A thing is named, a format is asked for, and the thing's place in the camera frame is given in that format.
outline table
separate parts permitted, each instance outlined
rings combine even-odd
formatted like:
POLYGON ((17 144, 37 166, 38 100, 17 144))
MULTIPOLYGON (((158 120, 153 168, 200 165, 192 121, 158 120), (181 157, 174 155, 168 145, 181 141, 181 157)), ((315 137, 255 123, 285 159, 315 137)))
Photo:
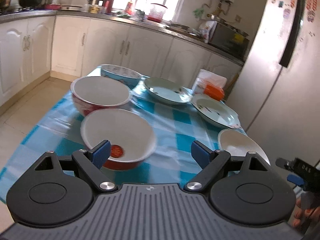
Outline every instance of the table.
MULTIPOLYGON (((89 75, 100 75, 100 69, 89 75)), ((218 149, 221 129, 204 121, 191 104, 167 106, 155 101, 142 81, 132 93, 132 101, 122 108, 143 117, 152 126, 158 140, 156 151, 135 169, 112 171, 102 167, 101 171, 117 185, 179 183, 183 187, 201 171, 191 157, 191 143, 198 140, 211 149, 218 149)), ((5 203, 9 188, 44 152, 54 150, 58 155, 71 155, 86 148, 80 135, 83 119, 69 91, 30 131, 1 170, 2 202, 5 203)))

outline red and white bowl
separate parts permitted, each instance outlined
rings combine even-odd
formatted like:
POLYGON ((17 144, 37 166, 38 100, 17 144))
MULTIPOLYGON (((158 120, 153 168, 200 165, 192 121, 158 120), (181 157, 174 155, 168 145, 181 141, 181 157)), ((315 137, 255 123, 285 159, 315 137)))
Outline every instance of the red and white bowl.
POLYGON ((101 76, 78 78, 72 82, 70 88, 73 103, 83 116, 95 110, 124 105, 132 98, 127 86, 101 76))
POLYGON ((156 150, 157 145, 156 135, 145 119, 117 108, 94 111, 86 116, 81 124, 81 136, 89 149, 105 139, 123 149, 122 156, 110 156, 103 165, 112 170, 137 167, 156 150))

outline wall outlet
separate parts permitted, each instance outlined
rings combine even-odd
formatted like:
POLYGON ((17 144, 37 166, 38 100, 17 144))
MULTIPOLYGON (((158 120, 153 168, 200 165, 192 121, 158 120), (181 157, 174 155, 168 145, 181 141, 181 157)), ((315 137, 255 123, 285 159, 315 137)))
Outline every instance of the wall outlet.
POLYGON ((235 21, 237 22, 237 23, 240 23, 241 22, 241 17, 239 16, 239 15, 236 15, 236 18, 235 18, 235 21))

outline white cabinet door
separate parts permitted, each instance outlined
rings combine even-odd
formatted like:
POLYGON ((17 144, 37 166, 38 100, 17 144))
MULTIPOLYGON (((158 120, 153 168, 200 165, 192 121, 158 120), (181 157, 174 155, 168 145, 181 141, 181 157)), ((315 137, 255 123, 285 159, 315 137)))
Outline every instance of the white cabinet door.
POLYGON ((174 39, 162 78, 191 88, 201 68, 206 68, 211 52, 189 42, 174 39))
POLYGON ((53 34, 52 70, 79 77, 90 19, 57 16, 53 34))
POLYGON ((92 19, 84 46, 82 76, 101 64, 120 65, 129 25, 92 19))
POLYGON ((212 53, 207 66, 207 70, 227 78, 227 82, 229 82, 238 72, 241 71, 241 66, 217 54, 212 53))
POLYGON ((27 84, 24 67, 28 20, 0 25, 0 104, 3 104, 27 84))
POLYGON ((159 77, 172 39, 165 34, 130 27, 122 66, 142 75, 159 77))
POLYGON ((51 45, 54 16, 31 18, 28 21, 28 37, 30 39, 30 66, 28 82, 50 71, 51 45))

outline refrigerator door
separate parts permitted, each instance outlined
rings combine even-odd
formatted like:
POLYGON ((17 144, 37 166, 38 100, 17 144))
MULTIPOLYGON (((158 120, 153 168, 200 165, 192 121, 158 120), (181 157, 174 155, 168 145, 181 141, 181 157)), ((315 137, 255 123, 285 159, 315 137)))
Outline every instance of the refrigerator door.
POLYGON ((297 0, 267 0, 267 5, 242 72, 226 102, 246 130, 269 95, 279 72, 297 0))
MULTIPOLYGON (((320 159, 320 3, 316 1, 320 2, 306 0, 302 29, 289 66, 282 68, 247 131, 272 166, 278 157, 298 157, 311 165, 320 159)), ((286 178, 287 171, 275 170, 286 178)))

